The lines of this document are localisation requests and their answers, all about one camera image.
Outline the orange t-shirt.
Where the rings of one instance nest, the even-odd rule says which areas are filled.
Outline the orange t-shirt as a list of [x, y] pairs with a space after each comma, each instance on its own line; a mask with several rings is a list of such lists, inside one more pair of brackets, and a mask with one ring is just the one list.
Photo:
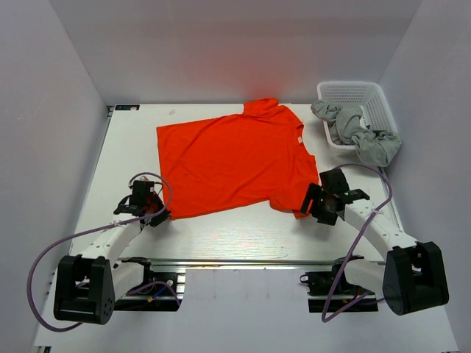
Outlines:
[[241, 113], [156, 129], [163, 198], [173, 219], [268, 202], [295, 218], [316, 158], [302, 139], [304, 123], [277, 99], [248, 101]]

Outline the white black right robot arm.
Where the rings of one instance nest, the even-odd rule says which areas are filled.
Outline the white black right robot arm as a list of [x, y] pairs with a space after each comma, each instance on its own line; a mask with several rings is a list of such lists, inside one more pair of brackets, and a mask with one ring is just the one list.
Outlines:
[[450, 300], [441, 249], [434, 242], [420, 242], [396, 227], [360, 189], [329, 193], [308, 186], [301, 211], [321, 224], [334, 225], [341, 218], [358, 230], [347, 254], [331, 269], [324, 308], [337, 291], [364, 292], [346, 304], [362, 302], [370, 293], [379, 296], [396, 315], [406, 315]]

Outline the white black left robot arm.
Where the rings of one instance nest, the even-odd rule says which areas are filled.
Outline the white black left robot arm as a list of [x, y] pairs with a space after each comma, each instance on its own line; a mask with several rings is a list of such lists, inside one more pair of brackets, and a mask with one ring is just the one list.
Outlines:
[[151, 261], [143, 257], [122, 260], [123, 251], [144, 227], [156, 227], [169, 218], [159, 195], [128, 196], [113, 212], [126, 225], [102, 232], [78, 255], [63, 257], [57, 268], [54, 317], [79, 324], [106, 324], [116, 301], [131, 293], [148, 293], [155, 286]]

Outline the grey t-shirt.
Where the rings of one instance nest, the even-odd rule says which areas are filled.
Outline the grey t-shirt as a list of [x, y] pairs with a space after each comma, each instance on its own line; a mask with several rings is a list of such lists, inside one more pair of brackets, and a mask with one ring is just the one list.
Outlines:
[[354, 146], [358, 159], [365, 165], [387, 167], [401, 147], [398, 133], [362, 127], [363, 113], [358, 105], [317, 100], [311, 105], [311, 111], [327, 123], [332, 142], [338, 146]]

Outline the white plastic laundry basket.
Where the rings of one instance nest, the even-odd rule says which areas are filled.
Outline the white plastic laundry basket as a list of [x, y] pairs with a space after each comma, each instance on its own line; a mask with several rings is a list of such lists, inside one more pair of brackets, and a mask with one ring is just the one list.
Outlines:
[[[397, 132], [389, 104], [380, 85], [361, 81], [328, 81], [317, 85], [317, 100], [334, 101], [342, 105], [358, 105], [362, 109], [362, 127], [371, 130]], [[356, 156], [354, 146], [338, 146], [330, 139], [327, 123], [323, 121], [327, 145], [336, 157]]]

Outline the dark label sticker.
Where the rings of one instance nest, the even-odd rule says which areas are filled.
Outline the dark label sticker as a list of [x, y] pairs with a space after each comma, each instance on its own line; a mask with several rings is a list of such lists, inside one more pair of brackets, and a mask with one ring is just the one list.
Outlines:
[[115, 111], [137, 111], [140, 109], [139, 104], [117, 104], [114, 107]]

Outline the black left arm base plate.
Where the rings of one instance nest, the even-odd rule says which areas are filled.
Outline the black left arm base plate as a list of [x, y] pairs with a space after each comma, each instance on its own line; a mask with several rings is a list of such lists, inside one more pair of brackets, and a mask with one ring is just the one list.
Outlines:
[[133, 292], [118, 299], [115, 311], [126, 312], [177, 312], [183, 303], [185, 290], [184, 272], [149, 271], [144, 282]]

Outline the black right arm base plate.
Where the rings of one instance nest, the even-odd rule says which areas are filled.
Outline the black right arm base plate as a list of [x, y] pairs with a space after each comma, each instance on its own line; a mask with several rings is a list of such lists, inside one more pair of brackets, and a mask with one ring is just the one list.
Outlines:
[[[309, 271], [300, 276], [300, 283], [305, 285], [308, 293], [309, 313], [321, 313], [333, 284], [335, 275], [329, 271]], [[357, 299], [366, 291], [356, 285], [338, 284], [333, 292], [328, 313], [334, 313], [351, 301]], [[372, 313], [378, 311], [379, 299], [374, 293], [363, 298], [359, 303], [346, 310], [347, 313]]]

